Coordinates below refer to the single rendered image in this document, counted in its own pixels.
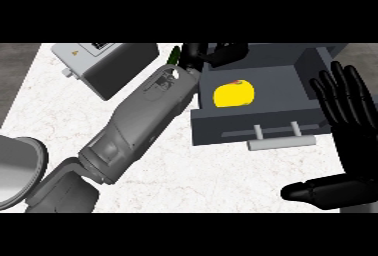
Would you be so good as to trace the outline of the yellow rounded item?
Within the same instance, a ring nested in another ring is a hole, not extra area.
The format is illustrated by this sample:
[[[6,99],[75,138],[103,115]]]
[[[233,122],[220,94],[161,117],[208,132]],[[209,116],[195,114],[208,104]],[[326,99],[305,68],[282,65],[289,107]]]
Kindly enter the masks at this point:
[[[243,106],[252,103],[254,97],[252,84],[246,80],[234,80],[215,88],[212,103],[217,108]]]

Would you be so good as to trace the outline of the grey box appliance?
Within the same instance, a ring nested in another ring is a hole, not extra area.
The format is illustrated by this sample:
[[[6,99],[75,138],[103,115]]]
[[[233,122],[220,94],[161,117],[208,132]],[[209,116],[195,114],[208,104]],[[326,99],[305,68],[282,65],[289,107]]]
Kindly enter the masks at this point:
[[[56,43],[51,52],[62,74],[81,80],[109,100],[159,55],[155,43]]]

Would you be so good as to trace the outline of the green cup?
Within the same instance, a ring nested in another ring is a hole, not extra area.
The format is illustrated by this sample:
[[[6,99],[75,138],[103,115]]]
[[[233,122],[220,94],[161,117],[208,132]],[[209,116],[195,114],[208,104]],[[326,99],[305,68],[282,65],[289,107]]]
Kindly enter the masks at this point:
[[[180,59],[180,47],[174,46],[168,56],[166,64],[175,65],[178,63],[178,59]]]

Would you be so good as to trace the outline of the dark grey open drawer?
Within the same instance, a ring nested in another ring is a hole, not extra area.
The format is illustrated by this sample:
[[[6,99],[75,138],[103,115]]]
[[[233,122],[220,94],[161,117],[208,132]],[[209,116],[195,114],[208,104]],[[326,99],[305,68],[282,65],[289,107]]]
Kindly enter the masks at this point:
[[[329,68],[330,61],[326,49],[316,48],[305,49],[295,63],[286,66],[217,70],[205,65],[199,80],[197,109],[236,109],[252,113],[320,109],[308,80]],[[214,90],[234,80],[246,80],[252,84],[254,102],[245,106],[217,108],[212,103]]]

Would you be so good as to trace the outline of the grey round bowl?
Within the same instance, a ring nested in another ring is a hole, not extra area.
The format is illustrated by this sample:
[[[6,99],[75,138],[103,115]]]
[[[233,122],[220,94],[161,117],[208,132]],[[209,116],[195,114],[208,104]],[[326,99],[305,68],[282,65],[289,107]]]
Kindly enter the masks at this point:
[[[39,140],[0,135],[0,211],[26,198],[44,176],[47,162],[47,148]]]

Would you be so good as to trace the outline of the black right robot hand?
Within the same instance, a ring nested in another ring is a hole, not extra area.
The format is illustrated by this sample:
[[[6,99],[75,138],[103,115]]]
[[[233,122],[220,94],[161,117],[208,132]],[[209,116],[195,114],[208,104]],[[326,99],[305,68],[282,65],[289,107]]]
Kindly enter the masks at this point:
[[[286,185],[283,200],[321,210],[378,202],[378,110],[357,69],[338,61],[310,80],[344,174]]]

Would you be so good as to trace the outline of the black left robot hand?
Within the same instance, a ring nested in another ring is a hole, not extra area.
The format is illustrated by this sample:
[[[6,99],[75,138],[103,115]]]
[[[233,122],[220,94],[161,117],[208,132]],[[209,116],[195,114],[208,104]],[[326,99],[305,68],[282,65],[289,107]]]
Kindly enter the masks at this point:
[[[184,43],[178,58],[178,66],[183,69],[202,71],[203,63],[217,68],[239,61],[248,54],[246,43],[218,43],[212,53],[206,53],[206,43]]]

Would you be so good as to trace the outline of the dark grey drawer front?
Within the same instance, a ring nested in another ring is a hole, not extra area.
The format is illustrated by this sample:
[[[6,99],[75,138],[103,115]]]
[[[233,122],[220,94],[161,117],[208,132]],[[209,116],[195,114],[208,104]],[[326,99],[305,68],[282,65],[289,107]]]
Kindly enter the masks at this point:
[[[330,133],[319,108],[267,113],[197,109],[190,112],[192,144],[197,146],[252,140],[257,138],[255,125],[261,127],[264,138],[288,137],[293,135],[292,122],[296,122],[302,135]]]

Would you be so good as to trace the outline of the dark grey cabinet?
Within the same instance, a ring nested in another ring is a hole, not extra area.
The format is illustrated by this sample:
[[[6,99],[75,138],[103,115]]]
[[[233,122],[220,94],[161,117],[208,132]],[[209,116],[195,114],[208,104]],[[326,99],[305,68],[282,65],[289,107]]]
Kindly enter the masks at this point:
[[[217,67],[217,70],[292,65],[305,49],[324,48],[335,57],[347,43],[249,43],[246,56]]]

